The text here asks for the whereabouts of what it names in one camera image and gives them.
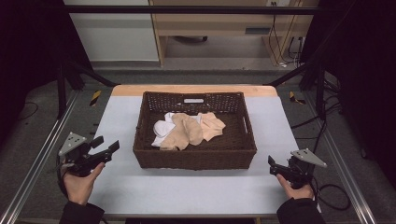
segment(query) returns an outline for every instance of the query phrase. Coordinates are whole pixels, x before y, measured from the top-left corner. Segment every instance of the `brown woven basket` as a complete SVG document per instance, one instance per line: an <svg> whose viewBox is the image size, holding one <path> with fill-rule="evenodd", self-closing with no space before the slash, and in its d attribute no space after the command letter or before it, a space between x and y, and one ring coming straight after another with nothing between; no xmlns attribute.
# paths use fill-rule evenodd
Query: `brown woven basket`
<svg viewBox="0 0 396 224"><path fill-rule="evenodd" d="M223 135L178 151L159 150L153 126L168 112L213 112L226 127ZM242 92L169 93L146 91L134 137L134 154L142 168L188 170L248 169L257 148Z"/></svg>

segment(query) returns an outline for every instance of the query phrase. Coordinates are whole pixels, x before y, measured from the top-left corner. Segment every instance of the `beige sock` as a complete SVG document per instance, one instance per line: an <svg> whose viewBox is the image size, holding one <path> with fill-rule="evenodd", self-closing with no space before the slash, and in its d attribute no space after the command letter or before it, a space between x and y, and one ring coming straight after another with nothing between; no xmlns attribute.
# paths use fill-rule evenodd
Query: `beige sock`
<svg viewBox="0 0 396 224"><path fill-rule="evenodd" d="M217 119L214 113L200 113L198 115L201 116L201 128L206 141L210 141L215 136L222 135L225 124L220 119Z"/></svg>
<svg viewBox="0 0 396 224"><path fill-rule="evenodd" d="M185 113L176 113L172 121L176 127L161 142L161 150L183 150L189 143L194 146L201 144L203 132L196 119Z"/></svg>

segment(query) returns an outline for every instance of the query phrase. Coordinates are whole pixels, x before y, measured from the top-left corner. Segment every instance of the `person's left hand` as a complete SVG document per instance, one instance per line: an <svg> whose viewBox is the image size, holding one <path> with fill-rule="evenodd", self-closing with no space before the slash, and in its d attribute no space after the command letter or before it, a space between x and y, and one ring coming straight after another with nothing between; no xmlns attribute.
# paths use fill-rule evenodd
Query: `person's left hand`
<svg viewBox="0 0 396 224"><path fill-rule="evenodd" d="M64 186L67 190L68 199L72 203L86 205L93 190L93 183L102 172L105 164L99 163L90 175L79 177L69 172L64 174Z"/></svg>

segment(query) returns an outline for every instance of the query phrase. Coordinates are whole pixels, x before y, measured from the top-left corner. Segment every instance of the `clothing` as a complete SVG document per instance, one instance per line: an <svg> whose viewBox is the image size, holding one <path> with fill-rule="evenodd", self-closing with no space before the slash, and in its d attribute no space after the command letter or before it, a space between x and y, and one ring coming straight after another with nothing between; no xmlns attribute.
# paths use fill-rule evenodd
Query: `clothing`
<svg viewBox="0 0 396 224"><path fill-rule="evenodd" d="M102 219L105 211L98 206L87 203L83 206L68 202L64 206L60 224L97 224Z"/></svg>
<svg viewBox="0 0 396 224"><path fill-rule="evenodd" d="M317 205L311 199L289 199L276 211L281 224L322 224L326 223Z"/></svg>
<svg viewBox="0 0 396 224"><path fill-rule="evenodd" d="M87 204L82 206L76 203L67 203L64 207L60 224L97 224L105 211ZM323 224L325 221L320 215L316 204L311 199L289 199L276 212L280 224Z"/></svg>

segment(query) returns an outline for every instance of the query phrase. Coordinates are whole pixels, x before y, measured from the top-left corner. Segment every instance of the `gray floor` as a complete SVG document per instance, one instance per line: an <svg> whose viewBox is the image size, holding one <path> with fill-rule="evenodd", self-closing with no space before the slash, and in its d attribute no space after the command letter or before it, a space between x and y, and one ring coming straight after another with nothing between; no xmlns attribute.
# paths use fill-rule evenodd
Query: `gray floor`
<svg viewBox="0 0 396 224"><path fill-rule="evenodd" d="M171 39L168 47L164 67L136 67L134 70L100 70L98 73L112 81L122 84L256 84L268 83L286 74L294 64L287 68L273 67L259 38L241 37L209 37L205 43L184 39ZM62 213L65 198L58 190L55 173L57 148L63 143L69 132L73 131L92 138L103 111L106 108L111 89L96 81L85 77L84 91L76 93L76 105L68 120L63 124L62 131L54 137L51 150L42 163L40 175L35 179L34 186L28 190L28 197L17 204L23 205L17 223L56 223ZM315 116L310 104L300 105L290 101L290 91L294 91L297 99L309 101L313 92L301 92L298 88L300 77L287 81L276 88L282 100L290 126L301 123ZM95 91L102 91L96 106L89 106ZM68 91L70 96L75 92ZM48 135L52 127L57 124L57 91L56 83L37 88L30 92L26 99L21 118L9 134L7 141L0 151L0 211L6 212L12 204L24 178L33 164L37 164L36 157L42 152L42 147L48 145ZM337 101L332 98L328 107ZM376 223L396 223L396 192L382 175L375 161L361 157L360 145L356 141L345 118L338 110L328 115L326 134L320 138L317 155L329 164L326 169L317 168L315 177L318 185L334 184L344 189L348 184L343 181L343 172L339 171L338 163L332 156L332 148L336 147L342 155L347 169L361 193L363 201L367 203ZM313 148L318 135L320 121L316 120L301 128L293 129L297 144L300 148ZM321 197L337 206L346 204L346 197L334 188L321 192ZM346 211L337 211L319 202L322 215L328 223L371 223L360 217L360 204L353 204ZM262 223L276 223L275 219L263 220Z"/></svg>

